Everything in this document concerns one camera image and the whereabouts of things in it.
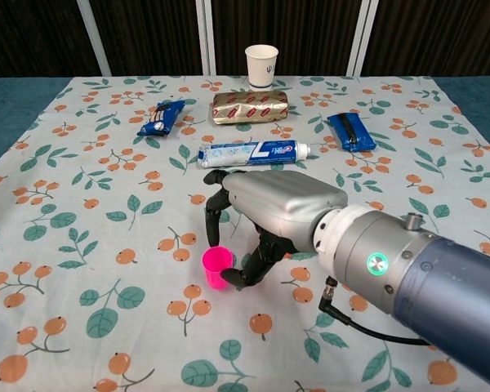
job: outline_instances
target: tablecloth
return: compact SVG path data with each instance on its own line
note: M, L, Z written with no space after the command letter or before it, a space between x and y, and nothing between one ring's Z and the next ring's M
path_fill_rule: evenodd
M260 169L304 172L391 215L420 212L427 229L490 254L490 145L434 81L274 87L289 97L287 119L218 127L213 94L244 90L245 78L74 78L0 158L0 391L490 390L434 347L378 341L321 314L326 275L312 254L241 292L206 285L203 206L217 189L195 163L202 143L309 143L306 161ZM171 135L136 136L157 101L178 99L187 105ZM345 111L360 113L372 153L337 148L326 117ZM253 224L232 208L220 222L240 266L257 245ZM337 291L358 323L413 336Z

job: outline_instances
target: plastic cup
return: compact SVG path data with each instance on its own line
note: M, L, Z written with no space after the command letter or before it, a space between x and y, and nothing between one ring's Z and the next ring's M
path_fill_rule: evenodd
M248 84L253 91L272 88L278 49L270 45L252 45L245 49L247 55Z
M210 247L203 253L202 265L209 286L222 290L228 283L220 276L220 272L232 267L232 252L226 247Z

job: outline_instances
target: blue snack bar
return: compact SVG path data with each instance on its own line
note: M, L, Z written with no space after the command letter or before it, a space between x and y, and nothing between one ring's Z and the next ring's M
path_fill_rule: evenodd
M167 136L185 106L184 100L162 102L156 105L149 122L141 127L138 136Z
M357 113L339 113L327 118L336 130L345 151L358 152L376 148L376 143L368 135L367 128L361 122Z

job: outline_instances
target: white cap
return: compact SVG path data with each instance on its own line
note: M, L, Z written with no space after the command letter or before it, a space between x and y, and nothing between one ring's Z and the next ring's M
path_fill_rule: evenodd
M296 144L296 161L307 159L307 156L310 155L310 147L305 143L296 142Z

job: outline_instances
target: gold wrapped package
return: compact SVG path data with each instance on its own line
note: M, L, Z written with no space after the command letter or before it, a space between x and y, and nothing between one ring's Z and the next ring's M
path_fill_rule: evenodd
M283 91L223 92L214 95L216 124L268 123L286 118L288 98Z

